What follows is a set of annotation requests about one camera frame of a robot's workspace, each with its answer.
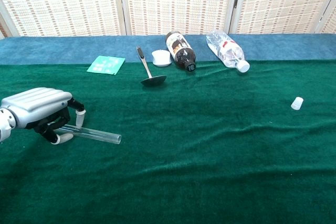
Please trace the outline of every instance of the spoon handle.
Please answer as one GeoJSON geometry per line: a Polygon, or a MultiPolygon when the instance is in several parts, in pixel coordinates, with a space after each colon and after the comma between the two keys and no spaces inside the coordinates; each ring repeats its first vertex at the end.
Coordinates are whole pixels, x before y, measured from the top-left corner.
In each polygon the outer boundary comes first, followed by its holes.
{"type": "Polygon", "coordinates": [[[147,66],[147,62],[145,60],[145,56],[143,55],[143,52],[142,52],[142,50],[141,50],[141,48],[139,46],[137,46],[137,52],[138,52],[140,60],[142,61],[142,64],[144,65],[144,67],[145,67],[145,69],[147,71],[148,77],[152,78],[152,75],[151,75],[151,73],[150,73],[150,71],[148,69],[148,66],[147,66]]]}

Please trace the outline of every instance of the black bottle cap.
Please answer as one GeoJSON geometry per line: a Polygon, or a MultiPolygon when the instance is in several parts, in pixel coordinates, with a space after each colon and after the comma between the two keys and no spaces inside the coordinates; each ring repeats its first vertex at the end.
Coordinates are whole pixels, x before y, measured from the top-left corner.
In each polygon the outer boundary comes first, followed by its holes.
{"type": "Polygon", "coordinates": [[[192,72],[196,69],[196,64],[192,60],[186,60],[184,62],[184,67],[185,67],[185,70],[192,72]]]}

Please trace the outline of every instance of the metal spoon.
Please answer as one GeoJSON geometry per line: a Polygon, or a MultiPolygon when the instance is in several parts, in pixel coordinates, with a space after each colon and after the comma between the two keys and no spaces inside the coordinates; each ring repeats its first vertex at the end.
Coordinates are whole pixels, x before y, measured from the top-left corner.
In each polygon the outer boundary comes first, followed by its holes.
{"type": "Polygon", "coordinates": [[[144,65],[144,67],[147,71],[147,74],[148,74],[148,78],[144,79],[141,83],[143,85],[147,86],[147,87],[162,84],[167,76],[154,76],[154,77],[152,77],[152,75],[151,75],[151,73],[148,69],[147,62],[145,60],[145,56],[143,55],[143,52],[142,52],[142,50],[139,46],[137,47],[137,52],[138,52],[138,55],[140,57],[140,60],[142,61],[142,64],[144,65]]]}

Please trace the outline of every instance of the robotic hand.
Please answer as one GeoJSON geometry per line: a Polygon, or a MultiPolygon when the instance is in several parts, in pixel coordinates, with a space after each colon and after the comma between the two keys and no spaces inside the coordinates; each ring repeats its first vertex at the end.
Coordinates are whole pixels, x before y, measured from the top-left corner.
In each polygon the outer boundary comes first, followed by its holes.
{"type": "Polygon", "coordinates": [[[69,122],[68,106],[76,109],[76,126],[81,127],[84,105],[69,92],[35,88],[4,98],[0,105],[0,142],[10,136],[13,128],[34,129],[52,144],[70,140],[72,134],[60,136],[54,132],[69,122]]]}

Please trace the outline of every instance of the green packet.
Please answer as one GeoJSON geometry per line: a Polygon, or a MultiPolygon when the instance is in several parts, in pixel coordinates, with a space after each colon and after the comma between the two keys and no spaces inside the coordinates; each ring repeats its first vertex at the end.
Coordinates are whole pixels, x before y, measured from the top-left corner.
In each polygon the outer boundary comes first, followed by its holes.
{"type": "Polygon", "coordinates": [[[91,73],[107,73],[116,75],[124,63],[124,58],[110,57],[110,56],[98,56],[91,64],[87,72],[91,73]]]}

